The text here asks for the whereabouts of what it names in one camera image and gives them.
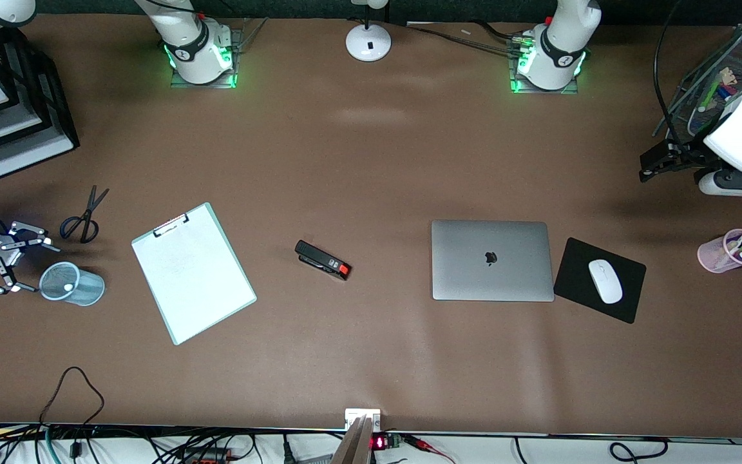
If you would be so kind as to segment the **silver laptop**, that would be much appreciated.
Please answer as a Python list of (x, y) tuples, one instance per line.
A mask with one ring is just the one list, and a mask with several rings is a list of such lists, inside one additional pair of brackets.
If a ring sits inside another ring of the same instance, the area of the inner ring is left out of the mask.
[(435, 300), (553, 302), (547, 224), (434, 220), (431, 277)]

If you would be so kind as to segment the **green pen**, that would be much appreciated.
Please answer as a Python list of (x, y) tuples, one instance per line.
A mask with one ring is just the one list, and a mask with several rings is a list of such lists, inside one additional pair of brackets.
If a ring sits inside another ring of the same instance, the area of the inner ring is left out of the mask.
[(697, 107), (698, 112), (703, 113), (715, 106), (715, 103), (713, 103), (712, 101), (715, 94), (718, 93), (719, 85), (721, 85), (721, 78), (715, 77), (715, 79), (713, 79), (712, 82), (709, 84), (709, 87), (707, 87), (707, 90), (703, 92), (703, 97), (701, 98)]

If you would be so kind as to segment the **black scissors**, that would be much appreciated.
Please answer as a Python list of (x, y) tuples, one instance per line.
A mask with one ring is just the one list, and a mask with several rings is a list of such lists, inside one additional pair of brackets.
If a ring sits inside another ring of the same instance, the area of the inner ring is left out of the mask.
[(77, 229), (80, 228), (80, 244), (88, 244), (94, 241), (95, 237), (99, 234), (100, 227), (97, 221), (94, 221), (93, 214), (109, 191), (111, 190), (105, 189), (99, 196), (97, 196), (97, 185), (92, 186), (85, 211), (80, 215), (76, 215), (76, 217), (73, 217), (73, 215), (68, 217), (60, 224), (60, 237), (67, 240), (77, 231)]

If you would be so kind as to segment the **blue mesh pen cup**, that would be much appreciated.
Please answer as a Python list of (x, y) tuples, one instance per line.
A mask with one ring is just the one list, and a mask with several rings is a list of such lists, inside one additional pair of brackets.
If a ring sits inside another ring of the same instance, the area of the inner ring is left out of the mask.
[[(75, 284), (76, 289), (65, 293), (62, 287), (66, 283)], [(68, 302), (86, 307), (103, 296), (105, 282), (101, 276), (85, 271), (73, 262), (56, 262), (41, 275), (39, 293), (51, 302)]]

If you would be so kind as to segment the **pink mesh pen cup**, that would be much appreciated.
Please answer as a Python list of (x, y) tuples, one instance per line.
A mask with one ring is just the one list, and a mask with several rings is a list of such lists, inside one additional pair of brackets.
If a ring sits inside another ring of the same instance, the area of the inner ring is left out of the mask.
[(730, 241), (741, 234), (742, 229), (731, 229), (715, 240), (702, 244), (697, 250), (701, 267), (715, 274), (742, 268), (742, 259), (739, 258), (738, 250), (733, 255), (727, 250)]

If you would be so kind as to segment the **white computer mouse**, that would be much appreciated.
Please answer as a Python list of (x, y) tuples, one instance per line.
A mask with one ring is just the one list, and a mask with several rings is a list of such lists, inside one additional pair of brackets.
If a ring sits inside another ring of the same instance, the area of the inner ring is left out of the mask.
[(621, 302), (622, 285), (613, 265), (606, 260), (596, 259), (590, 261), (587, 267), (601, 302), (605, 304)]

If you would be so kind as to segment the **black mouse pad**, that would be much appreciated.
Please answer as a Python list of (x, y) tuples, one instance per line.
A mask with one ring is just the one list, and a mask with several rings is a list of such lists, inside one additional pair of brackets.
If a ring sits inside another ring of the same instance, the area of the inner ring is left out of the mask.
[[(606, 260), (613, 265), (622, 285), (621, 302), (615, 304), (601, 302), (588, 270), (588, 263), (596, 259)], [(613, 319), (633, 324), (646, 273), (647, 267), (641, 262), (571, 237), (566, 241), (554, 293)]]

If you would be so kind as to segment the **black stacked paper tray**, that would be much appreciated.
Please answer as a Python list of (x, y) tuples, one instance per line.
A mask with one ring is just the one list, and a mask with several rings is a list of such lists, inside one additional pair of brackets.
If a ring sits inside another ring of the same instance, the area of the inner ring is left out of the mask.
[[(0, 79), (10, 97), (9, 102), (0, 110), (11, 106), (26, 106), (43, 119), (43, 128), (40, 130), (56, 127), (79, 142), (53, 59), (33, 47), (20, 30), (2, 26), (0, 57)], [(38, 131), (39, 129), (16, 140)]]

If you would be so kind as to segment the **black stapler with red end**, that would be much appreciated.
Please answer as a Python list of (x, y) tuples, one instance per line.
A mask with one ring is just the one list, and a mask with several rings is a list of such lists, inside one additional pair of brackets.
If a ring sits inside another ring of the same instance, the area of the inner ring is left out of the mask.
[(352, 267), (346, 262), (304, 240), (298, 241), (294, 252), (297, 253), (300, 262), (324, 271), (341, 281), (347, 281), (351, 274)]

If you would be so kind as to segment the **white round-base stand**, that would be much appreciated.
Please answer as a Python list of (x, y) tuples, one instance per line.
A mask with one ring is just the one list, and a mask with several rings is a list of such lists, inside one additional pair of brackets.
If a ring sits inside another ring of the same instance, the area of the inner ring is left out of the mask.
[(357, 61), (366, 63), (380, 61), (391, 50), (392, 38), (383, 26), (372, 23), (371, 11), (388, 11), (390, 0), (350, 0), (350, 2), (363, 7), (363, 18), (358, 26), (347, 33), (345, 47), (348, 53)]

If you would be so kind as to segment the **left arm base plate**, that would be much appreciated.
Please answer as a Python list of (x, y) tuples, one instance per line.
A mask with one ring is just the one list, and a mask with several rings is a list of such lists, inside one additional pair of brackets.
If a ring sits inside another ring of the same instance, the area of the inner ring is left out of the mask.
[(534, 59), (537, 56), (533, 38), (530, 35), (515, 36), (507, 41), (508, 47), (508, 65), (509, 65), (509, 84), (513, 93), (559, 93), (572, 95), (577, 94), (579, 90), (578, 76), (581, 72), (581, 64), (585, 59), (585, 53), (577, 61), (571, 81), (568, 85), (560, 89), (539, 88), (532, 83), (528, 76), (523, 72), (530, 70)]

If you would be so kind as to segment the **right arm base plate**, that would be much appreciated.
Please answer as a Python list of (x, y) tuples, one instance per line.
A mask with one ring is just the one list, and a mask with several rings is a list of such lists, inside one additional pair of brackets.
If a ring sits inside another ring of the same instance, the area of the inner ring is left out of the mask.
[(172, 88), (229, 89), (238, 85), (240, 59), (269, 19), (263, 18), (250, 33), (210, 18), (202, 21), (200, 35), (183, 45), (163, 44), (173, 69)]

